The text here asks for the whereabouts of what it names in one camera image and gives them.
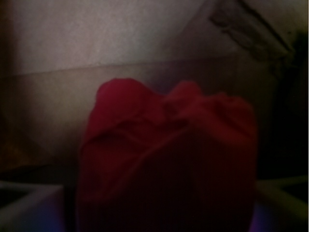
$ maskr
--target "red fabric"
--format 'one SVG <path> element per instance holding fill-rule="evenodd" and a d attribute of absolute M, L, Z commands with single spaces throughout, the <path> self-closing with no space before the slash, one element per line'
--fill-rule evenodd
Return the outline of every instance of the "red fabric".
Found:
<path fill-rule="evenodd" d="M 81 231 L 246 231 L 257 132 L 252 108 L 194 82 L 168 95 L 103 84 L 80 153 Z"/>

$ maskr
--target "crumpled red fabric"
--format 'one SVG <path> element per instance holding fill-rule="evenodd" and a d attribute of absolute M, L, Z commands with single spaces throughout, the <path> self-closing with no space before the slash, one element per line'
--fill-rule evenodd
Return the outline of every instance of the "crumpled red fabric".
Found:
<path fill-rule="evenodd" d="M 80 152 L 80 231 L 247 231 L 257 128 L 252 107 L 180 82 L 103 84 Z"/>

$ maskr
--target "white surface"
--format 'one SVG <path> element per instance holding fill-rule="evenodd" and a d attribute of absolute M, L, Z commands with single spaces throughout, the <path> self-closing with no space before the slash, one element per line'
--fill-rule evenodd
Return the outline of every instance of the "white surface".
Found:
<path fill-rule="evenodd" d="M 64 232 L 63 188 L 0 181 L 0 189 L 28 192 L 0 208 L 0 231 Z"/>

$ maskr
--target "red cloth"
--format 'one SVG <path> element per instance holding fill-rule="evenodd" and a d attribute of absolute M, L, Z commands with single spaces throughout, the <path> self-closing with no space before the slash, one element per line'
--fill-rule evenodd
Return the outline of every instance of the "red cloth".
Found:
<path fill-rule="evenodd" d="M 255 183 L 253 110 L 194 82 L 159 95 L 103 84 L 80 153 L 81 231 L 246 231 Z"/>

